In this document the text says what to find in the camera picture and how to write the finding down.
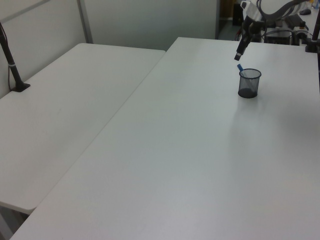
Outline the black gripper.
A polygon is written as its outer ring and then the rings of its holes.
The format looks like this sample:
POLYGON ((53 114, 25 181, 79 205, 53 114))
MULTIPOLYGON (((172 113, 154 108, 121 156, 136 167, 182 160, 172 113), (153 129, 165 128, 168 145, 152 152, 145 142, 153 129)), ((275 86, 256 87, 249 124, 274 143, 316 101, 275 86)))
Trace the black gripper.
POLYGON ((243 56, 246 48, 251 42, 253 35, 260 34, 261 32, 261 23, 255 20, 252 20, 249 16, 244 19, 242 24, 242 38, 237 48, 234 60, 239 61, 243 56))

